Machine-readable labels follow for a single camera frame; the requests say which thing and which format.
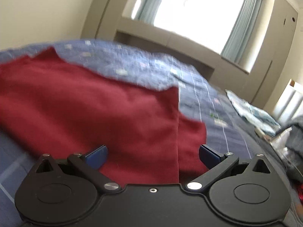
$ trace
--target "bed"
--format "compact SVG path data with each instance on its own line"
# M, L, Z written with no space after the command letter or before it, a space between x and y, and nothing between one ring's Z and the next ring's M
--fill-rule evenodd
M242 159L265 153L290 190L293 202L285 223L303 226L296 207L301 206L288 180L285 168L272 148L255 136L253 127L242 120L226 95L212 87L199 72L167 54L151 54L130 46L100 40L74 40L29 45L0 52L0 63L21 55L34 56L54 46L58 55L105 77L131 82L151 89L179 88L179 109L188 118L203 121L207 145ZM35 160L0 130L0 226L18 226L21 219L14 206L14 195Z

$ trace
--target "white wall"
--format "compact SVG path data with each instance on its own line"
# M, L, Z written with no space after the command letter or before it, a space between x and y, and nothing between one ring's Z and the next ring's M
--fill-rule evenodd
M78 39L92 0L0 0L0 50Z
M293 79L301 85L303 84L303 32L300 31L302 24L303 9L300 9L297 27L286 63L277 84L264 107L264 110L269 113L272 112L275 104L277 103L290 79Z

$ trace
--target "curtain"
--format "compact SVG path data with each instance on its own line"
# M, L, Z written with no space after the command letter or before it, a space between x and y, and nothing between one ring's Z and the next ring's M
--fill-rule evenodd
M144 0L142 8L139 10L136 19L141 20L147 24L154 24L154 20L161 1L162 0Z
M221 56L239 63L254 28L262 0L244 0Z

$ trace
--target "red garment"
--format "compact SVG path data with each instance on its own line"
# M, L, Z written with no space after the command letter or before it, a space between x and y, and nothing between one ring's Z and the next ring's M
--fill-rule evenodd
M66 63L49 48L0 65L0 127L34 156L65 158L105 144L100 172L126 183L177 183L207 168L203 123L178 111L178 89L155 91Z

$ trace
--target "cabinet door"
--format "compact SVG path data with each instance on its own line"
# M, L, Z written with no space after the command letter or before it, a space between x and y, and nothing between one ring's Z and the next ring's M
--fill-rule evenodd
M297 24L297 17L298 13L292 6L287 4L287 14L285 16L283 32L272 57L272 62L259 90L252 101L252 105L257 106L258 108L264 108L279 79L292 44L294 31Z

